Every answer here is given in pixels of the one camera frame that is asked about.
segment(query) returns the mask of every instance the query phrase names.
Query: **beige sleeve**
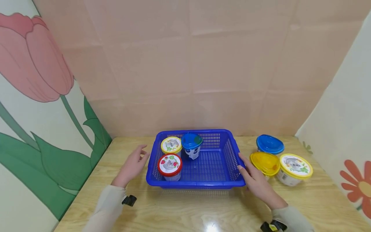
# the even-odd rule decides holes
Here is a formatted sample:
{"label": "beige sleeve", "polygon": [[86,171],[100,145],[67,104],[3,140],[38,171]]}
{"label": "beige sleeve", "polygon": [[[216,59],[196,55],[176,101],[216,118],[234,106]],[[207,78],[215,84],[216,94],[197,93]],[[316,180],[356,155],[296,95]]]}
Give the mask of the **beige sleeve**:
{"label": "beige sleeve", "polygon": [[109,185],[101,193],[97,206],[83,232],[109,232],[117,218],[121,215],[126,197],[125,189]]}
{"label": "beige sleeve", "polygon": [[273,220],[279,221],[287,226],[285,232],[313,232],[312,225],[299,210],[292,206],[272,211]]}

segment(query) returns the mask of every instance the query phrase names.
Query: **green stem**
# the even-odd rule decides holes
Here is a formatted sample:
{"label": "green stem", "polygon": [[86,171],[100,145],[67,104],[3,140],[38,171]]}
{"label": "green stem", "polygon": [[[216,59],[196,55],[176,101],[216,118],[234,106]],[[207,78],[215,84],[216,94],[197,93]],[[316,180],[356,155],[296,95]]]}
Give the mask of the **green stem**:
{"label": "green stem", "polygon": [[88,143],[88,145],[93,149],[94,145],[86,135],[85,131],[82,129],[79,121],[77,120],[75,114],[73,113],[71,106],[68,104],[68,101],[64,95],[61,95],[60,98],[62,99],[62,102],[67,110],[67,113],[70,115],[73,124],[76,126],[77,130],[80,132],[81,136],[85,139],[85,141]]}
{"label": "green stem", "polygon": [[40,150],[39,146],[37,145],[36,141],[29,135],[27,132],[23,130],[23,128],[14,120],[14,118],[10,115],[10,113],[6,110],[4,105],[0,102],[0,117],[4,120],[4,122],[16,133],[25,143],[30,145],[31,147],[35,148],[36,150]]}

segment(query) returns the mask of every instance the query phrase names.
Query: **pink tulip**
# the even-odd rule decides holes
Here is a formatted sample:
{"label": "pink tulip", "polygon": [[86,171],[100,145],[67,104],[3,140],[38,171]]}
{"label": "pink tulip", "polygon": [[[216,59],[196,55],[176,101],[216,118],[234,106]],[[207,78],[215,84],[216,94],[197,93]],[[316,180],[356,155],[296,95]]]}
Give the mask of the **pink tulip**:
{"label": "pink tulip", "polygon": [[69,93],[73,75],[41,17],[0,13],[0,73],[21,93],[49,102]]}

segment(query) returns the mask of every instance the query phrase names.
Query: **wrist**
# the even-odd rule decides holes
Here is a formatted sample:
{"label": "wrist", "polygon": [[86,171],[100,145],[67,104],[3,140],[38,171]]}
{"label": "wrist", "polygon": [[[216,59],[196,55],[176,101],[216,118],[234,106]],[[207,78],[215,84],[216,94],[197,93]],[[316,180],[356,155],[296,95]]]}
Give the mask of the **wrist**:
{"label": "wrist", "polygon": [[122,187],[125,189],[128,183],[129,181],[125,180],[124,178],[120,178],[119,176],[116,176],[111,182],[111,185],[116,186],[116,187]]}
{"label": "wrist", "polygon": [[264,201],[264,203],[271,209],[283,209],[289,206],[287,202],[278,194],[275,194],[275,196],[270,197],[268,200]]}

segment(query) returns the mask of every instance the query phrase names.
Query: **blue plastic basket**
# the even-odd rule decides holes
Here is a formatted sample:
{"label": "blue plastic basket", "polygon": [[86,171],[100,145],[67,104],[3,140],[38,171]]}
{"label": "blue plastic basket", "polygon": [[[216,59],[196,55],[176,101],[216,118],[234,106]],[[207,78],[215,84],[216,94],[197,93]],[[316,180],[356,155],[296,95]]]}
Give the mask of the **blue plastic basket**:
{"label": "blue plastic basket", "polygon": [[[196,133],[203,139],[200,156],[192,160],[182,150],[183,168],[179,181],[166,181],[158,172],[157,163],[164,154],[161,142],[170,136],[182,138],[185,133]],[[156,136],[148,163],[146,180],[151,186],[168,189],[231,189],[245,186],[237,165],[245,166],[238,157],[238,146],[229,130],[163,131]]]}

